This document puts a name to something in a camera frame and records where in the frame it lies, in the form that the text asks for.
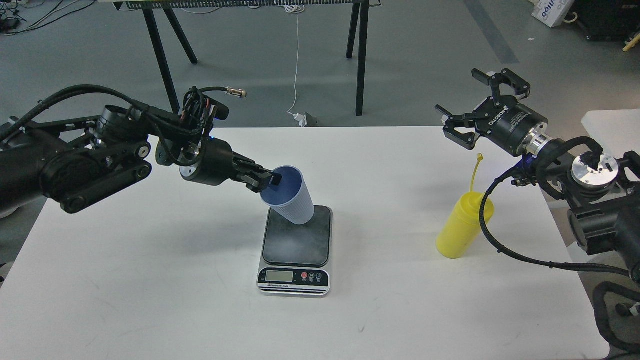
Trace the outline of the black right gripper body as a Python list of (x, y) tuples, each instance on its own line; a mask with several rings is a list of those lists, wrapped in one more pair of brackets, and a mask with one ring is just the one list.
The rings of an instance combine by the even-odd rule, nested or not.
[(548, 118), (521, 104), (516, 96), (503, 95), (495, 106), (491, 98), (475, 108), (483, 116), (475, 121), (480, 135), (489, 139), (513, 157), (524, 153), (524, 141), (530, 130), (546, 126)]

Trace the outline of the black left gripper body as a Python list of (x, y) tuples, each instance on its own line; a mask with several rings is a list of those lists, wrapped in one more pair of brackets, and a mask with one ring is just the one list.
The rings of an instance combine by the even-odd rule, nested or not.
[(253, 183), (251, 166), (254, 161), (234, 152), (230, 144), (218, 138), (208, 138), (199, 152), (200, 160), (191, 166), (181, 166), (179, 172), (187, 182), (219, 186), (226, 180)]

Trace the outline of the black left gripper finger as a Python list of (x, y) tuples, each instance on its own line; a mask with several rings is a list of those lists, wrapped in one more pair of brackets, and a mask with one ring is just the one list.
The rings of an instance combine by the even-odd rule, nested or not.
[(278, 187), (282, 181), (282, 175), (276, 173), (274, 170), (268, 170), (262, 167), (260, 164), (254, 162), (254, 160), (240, 155), (240, 153), (234, 154), (234, 181), (240, 182), (239, 177), (242, 175), (268, 175), (268, 187)]
[(242, 175), (238, 178), (250, 191), (261, 193), (268, 187), (268, 175)]

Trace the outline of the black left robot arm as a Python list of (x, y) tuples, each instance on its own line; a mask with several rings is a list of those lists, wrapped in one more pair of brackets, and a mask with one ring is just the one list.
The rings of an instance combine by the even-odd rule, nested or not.
[[(59, 203), (67, 214), (77, 214), (141, 182), (153, 170), (147, 161), (153, 150), (150, 136), (158, 138), (156, 163), (179, 166), (187, 182), (218, 186), (231, 180), (254, 193), (279, 186), (281, 174), (210, 135), (214, 122), (226, 120), (229, 109), (208, 92), (246, 96), (242, 89), (192, 87), (178, 114), (93, 84), (70, 86), (39, 101), (24, 116), (1, 126), (1, 214), (12, 214), (41, 197)], [(35, 121), (54, 105), (89, 94), (114, 96), (127, 107), (106, 105), (96, 116)]]

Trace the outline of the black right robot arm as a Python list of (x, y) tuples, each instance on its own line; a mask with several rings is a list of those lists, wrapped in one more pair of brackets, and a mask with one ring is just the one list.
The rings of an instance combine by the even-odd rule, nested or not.
[[(531, 85), (514, 71), (486, 73), (474, 68), (471, 75), (490, 88), (491, 94), (472, 112), (442, 114), (445, 137), (473, 150), (480, 138), (519, 158), (519, 162), (496, 178), (489, 189), (470, 189), (454, 210), (436, 240), (441, 255), (460, 258), (482, 232), (498, 253), (527, 264), (573, 272), (604, 272), (621, 275), (639, 284), (639, 155), (626, 152), (615, 158), (591, 137), (564, 141), (547, 134), (548, 120), (522, 103)], [(553, 199), (569, 205), (567, 218), (579, 248), (588, 255), (616, 252), (625, 268), (599, 263), (567, 263), (537, 260), (516, 253), (490, 232), (494, 214), (490, 196), (510, 179), (513, 186), (539, 186)]]

